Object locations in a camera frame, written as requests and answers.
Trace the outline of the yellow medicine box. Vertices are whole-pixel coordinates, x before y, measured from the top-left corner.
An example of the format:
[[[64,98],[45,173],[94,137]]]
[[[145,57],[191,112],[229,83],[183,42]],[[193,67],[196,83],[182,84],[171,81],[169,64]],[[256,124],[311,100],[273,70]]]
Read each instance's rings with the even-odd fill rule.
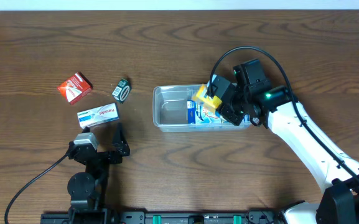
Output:
[[[202,84],[196,93],[192,96],[192,100],[199,105],[203,106],[211,113],[216,113],[219,106],[222,104],[222,100],[217,97],[211,97],[207,95],[207,86]]]

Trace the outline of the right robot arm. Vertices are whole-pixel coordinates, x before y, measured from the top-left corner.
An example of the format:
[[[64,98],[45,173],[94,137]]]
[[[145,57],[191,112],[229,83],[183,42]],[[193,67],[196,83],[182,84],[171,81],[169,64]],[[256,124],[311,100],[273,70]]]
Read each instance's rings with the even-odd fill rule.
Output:
[[[213,75],[207,83],[211,106],[239,125],[248,115],[279,136],[314,177],[320,203],[299,202],[281,211],[283,223],[359,223],[359,162],[344,153],[309,117],[290,88],[273,88],[265,77],[236,83]]]

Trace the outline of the white Panadol box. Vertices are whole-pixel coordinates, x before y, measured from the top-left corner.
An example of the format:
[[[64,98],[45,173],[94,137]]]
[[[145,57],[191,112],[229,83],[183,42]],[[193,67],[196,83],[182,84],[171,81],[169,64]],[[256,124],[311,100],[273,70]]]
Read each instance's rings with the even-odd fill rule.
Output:
[[[112,103],[78,112],[77,118],[81,128],[90,128],[92,126],[118,120],[119,114],[116,104]]]

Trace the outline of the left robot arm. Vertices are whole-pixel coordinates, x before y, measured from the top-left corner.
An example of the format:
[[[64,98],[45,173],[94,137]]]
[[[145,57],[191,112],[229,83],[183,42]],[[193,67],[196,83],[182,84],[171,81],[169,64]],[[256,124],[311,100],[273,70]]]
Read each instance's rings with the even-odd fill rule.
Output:
[[[123,162],[130,148],[122,124],[117,124],[112,151],[97,151],[99,142],[86,127],[69,143],[67,156],[85,166],[84,172],[73,175],[67,184],[71,196],[69,223],[119,223],[116,211],[106,208],[105,198],[110,176],[110,166]]]

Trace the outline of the blue KoolFever box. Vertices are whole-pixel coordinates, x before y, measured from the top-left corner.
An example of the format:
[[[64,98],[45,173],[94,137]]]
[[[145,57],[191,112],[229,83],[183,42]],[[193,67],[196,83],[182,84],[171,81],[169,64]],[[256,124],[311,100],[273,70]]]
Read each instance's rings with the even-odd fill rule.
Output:
[[[228,123],[218,112],[211,112],[193,100],[187,100],[187,122],[189,124]]]

